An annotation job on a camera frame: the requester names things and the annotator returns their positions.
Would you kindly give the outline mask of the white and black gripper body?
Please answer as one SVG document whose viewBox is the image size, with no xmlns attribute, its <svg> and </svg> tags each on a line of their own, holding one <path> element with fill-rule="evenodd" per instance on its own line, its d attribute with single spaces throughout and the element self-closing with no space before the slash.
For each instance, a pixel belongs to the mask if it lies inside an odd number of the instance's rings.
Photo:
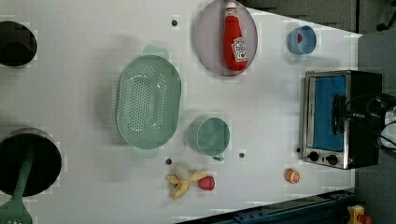
<svg viewBox="0 0 396 224">
<path fill-rule="evenodd" d="M 371 111 L 353 111 L 351 109 L 346 109 L 344 113 L 345 120 L 369 120 L 369 119 L 381 119 L 379 114 Z"/>
</svg>

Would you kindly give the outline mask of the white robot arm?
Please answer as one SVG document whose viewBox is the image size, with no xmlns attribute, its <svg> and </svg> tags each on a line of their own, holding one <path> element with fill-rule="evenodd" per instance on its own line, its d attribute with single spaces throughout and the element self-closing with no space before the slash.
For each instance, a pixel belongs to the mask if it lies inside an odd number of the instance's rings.
<svg viewBox="0 0 396 224">
<path fill-rule="evenodd" d="M 383 150 L 395 152 L 395 97 L 386 93 L 364 94 L 345 102 L 344 119 L 375 136 Z"/>
</svg>

